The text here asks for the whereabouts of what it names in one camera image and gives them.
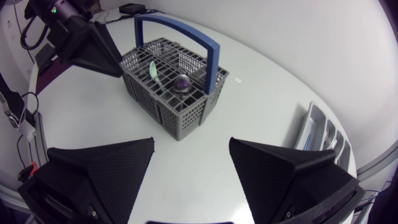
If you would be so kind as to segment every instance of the white wall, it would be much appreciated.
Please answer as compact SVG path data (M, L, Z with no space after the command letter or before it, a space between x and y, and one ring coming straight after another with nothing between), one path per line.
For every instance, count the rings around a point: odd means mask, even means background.
M28 23L28 20L26 20L24 17L27 3L28 1L24 0L16 4L17 15L19 20L19 25L21 26L21 30L25 28L25 26ZM14 58L15 62L17 63L19 70L24 74L26 80L29 81L33 62L30 59L26 50L21 47L20 44L21 34L19 33L15 17L14 6L12 4L4 5L4 7L1 9L0 16L2 21L0 29L2 29L2 32L4 32L6 36L7 44L11 49L11 55ZM28 45L34 45L37 42L42 33L43 28L44 28L44 23L39 18L36 18L27 33L26 42L28 43ZM42 46L44 46L47 42L48 42L47 39L44 39L44 41L39 45L39 47L30 51L33 60L35 60L35 55L37 54L37 52L39 52Z
M378 0L135 2L217 30L295 75L337 115L357 167L398 140L398 46Z
M4 24L2 14L3 11L0 12L0 23ZM28 82L12 57L3 28L0 29L0 52L0 72L10 89L22 94L27 92ZM20 134L11 126L2 109L0 110L0 184L17 189L20 185L17 174L23 169L17 152ZM27 150L23 141L20 142L20 150L23 159L27 161Z

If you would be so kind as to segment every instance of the white table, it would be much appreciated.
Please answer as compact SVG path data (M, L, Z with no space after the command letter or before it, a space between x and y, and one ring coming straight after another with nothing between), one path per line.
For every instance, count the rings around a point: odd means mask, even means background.
M71 67L39 94L47 146L79 149L152 136L155 153L129 223L253 223L229 155L230 137L293 147L311 101L346 134L323 100L289 72L229 37L178 20L216 40L221 45L220 66L230 72L218 104L201 126L176 141L129 96L122 78ZM122 54L135 47L132 20L108 29ZM177 31L144 22L144 41L159 37L206 55ZM36 73L34 67L31 91ZM352 152L348 172L356 177Z

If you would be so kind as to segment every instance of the black box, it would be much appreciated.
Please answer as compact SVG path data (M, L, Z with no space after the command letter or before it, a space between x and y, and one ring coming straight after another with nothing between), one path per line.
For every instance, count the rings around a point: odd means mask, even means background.
M132 16L138 13L142 13L143 11L145 11L145 5L142 4L129 3L119 7L120 13L125 13Z

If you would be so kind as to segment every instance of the black cable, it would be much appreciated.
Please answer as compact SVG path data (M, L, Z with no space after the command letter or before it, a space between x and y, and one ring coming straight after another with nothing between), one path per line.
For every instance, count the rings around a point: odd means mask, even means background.
M36 98L36 102L37 102L36 110L32 113L32 115L35 115L37 113L37 110L39 110L39 99L38 99L36 93L34 93L34 92L27 92L27 93L23 94L22 97L25 97L25 96L27 96L29 94L34 95L35 98Z
M19 139L18 139L18 141L17 141L17 149L18 149L18 155L19 155L19 159L21 160L21 163L22 163L22 165L24 166L24 169L26 168L26 166L25 166L25 164L24 164L24 161L22 160L22 157L21 157L21 152L19 152L19 141L21 140L21 138L22 138L22 135L21 136L19 136Z
M26 25L26 27L24 28L24 30L22 31L22 34L21 34L21 46L22 46L23 49L26 49L26 50L36 49L43 42L44 37L47 34L47 31L49 30L49 27L47 25L45 25L44 28L43 28L42 34L40 35L39 40L36 42L36 44L34 44L33 46L27 45L27 43L26 43L26 37L27 37L26 33L29 30L30 25L32 25L32 23L33 23L33 21L35 19L36 19L36 16L32 17L30 19L30 21L28 22L28 24Z
M110 23L113 23L113 22L122 21L122 20L125 20L125 19L134 18L136 16L145 15L145 14L151 14L151 13L155 13L155 12L161 12L161 13L165 14L164 12L156 10L156 9L148 9L145 12L142 12L142 13L138 13L138 14L135 14L135 15L121 16L119 19L115 19L113 21L107 21L106 17L109 15L109 11L108 11L108 14L104 17L104 21L105 22L102 22L101 24L110 24Z
M20 27L20 25L19 25L19 20L18 20L18 15L17 15L17 7L15 6L15 0L12 0L12 1L13 1L13 3L14 3L14 12L15 12L15 18L17 19L17 25L18 25L19 33L20 33L20 35L22 36L22 31L21 31L21 27ZM32 63L35 63L35 61L33 60L33 58L32 58L32 56L31 56L30 52L29 52L28 50L26 50L26 51L27 51L27 53L29 54L29 57L30 57L30 59L32 60Z

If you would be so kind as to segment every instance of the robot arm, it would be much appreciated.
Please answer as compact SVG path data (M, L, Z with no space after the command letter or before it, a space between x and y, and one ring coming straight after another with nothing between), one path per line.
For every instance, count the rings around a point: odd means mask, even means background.
M35 132L35 120L31 112L26 109L25 102L19 93L10 90L0 73L0 102L11 125L18 129L28 141L32 140Z

